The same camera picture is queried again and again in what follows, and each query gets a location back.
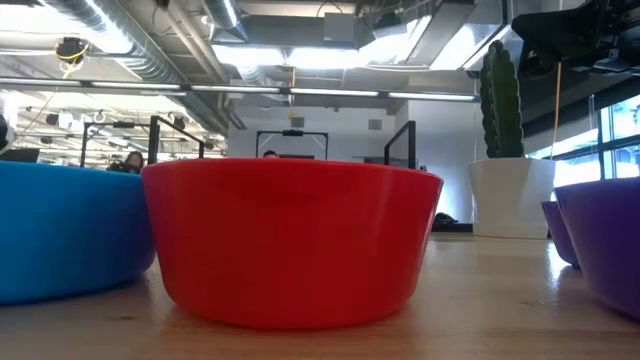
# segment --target ceiling vent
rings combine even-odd
[[[369,130],[382,131],[382,120],[369,119]]]
[[[304,118],[303,117],[293,117],[291,118],[291,128],[301,129],[304,127]]]

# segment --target blue bowl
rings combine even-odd
[[[0,304],[104,289],[155,257],[140,176],[0,161]]]

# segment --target wooden table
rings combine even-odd
[[[325,331],[255,331],[175,307],[157,265],[99,294],[0,308],[0,359],[637,359],[640,324],[595,303],[553,244],[432,237],[400,313]]]

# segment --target bowl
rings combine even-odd
[[[0,304],[104,289],[155,256],[139,176],[0,161]]]
[[[555,201],[544,201],[542,202],[542,211],[544,212],[544,217],[547,219],[547,225],[549,225],[551,238],[556,245],[558,255],[562,260],[568,262],[574,268],[579,269],[580,264],[578,263],[578,257],[573,251],[571,238],[567,232],[567,227],[564,225],[558,203]]]
[[[205,318],[352,325],[415,290],[442,180],[390,166],[206,159],[142,173],[162,278]]]
[[[555,193],[591,291],[640,319],[640,178],[563,186]]]

